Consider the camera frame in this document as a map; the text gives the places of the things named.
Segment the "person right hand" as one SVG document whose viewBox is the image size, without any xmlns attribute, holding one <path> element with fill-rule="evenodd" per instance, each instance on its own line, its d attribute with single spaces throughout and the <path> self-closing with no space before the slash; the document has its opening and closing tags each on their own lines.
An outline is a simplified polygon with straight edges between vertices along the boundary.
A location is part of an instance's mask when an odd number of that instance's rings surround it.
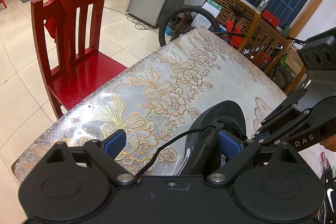
<svg viewBox="0 0 336 224">
<path fill-rule="evenodd" d="M 320 142 L 320 145 L 323 145 L 325 149 L 335 152 L 336 151 L 336 135 L 323 140 Z"/>
</svg>

